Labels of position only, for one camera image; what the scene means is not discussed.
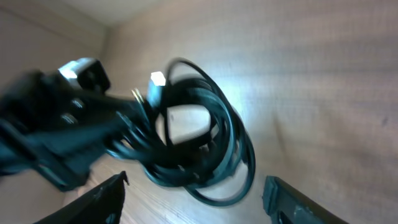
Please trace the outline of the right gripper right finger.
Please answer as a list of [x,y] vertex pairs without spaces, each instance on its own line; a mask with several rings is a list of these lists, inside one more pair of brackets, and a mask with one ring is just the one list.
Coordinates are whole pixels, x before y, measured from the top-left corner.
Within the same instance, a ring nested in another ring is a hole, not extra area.
[[276,176],[267,176],[263,207],[272,224],[347,224]]

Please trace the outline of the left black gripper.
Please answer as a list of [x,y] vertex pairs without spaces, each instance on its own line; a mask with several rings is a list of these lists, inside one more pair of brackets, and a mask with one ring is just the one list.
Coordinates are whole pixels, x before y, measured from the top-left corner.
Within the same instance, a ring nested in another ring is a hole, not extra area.
[[73,88],[59,72],[27,72],[1,95],[1,175],[33,169],[73,190],[141,117],[136,101]]

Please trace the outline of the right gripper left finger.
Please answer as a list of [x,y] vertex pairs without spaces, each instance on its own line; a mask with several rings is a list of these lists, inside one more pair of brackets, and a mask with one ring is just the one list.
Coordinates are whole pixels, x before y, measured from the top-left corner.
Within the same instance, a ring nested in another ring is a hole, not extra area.
[[118,224],[124,205],[126,183],[128,178],[124,171],[115,174],[35,224]]

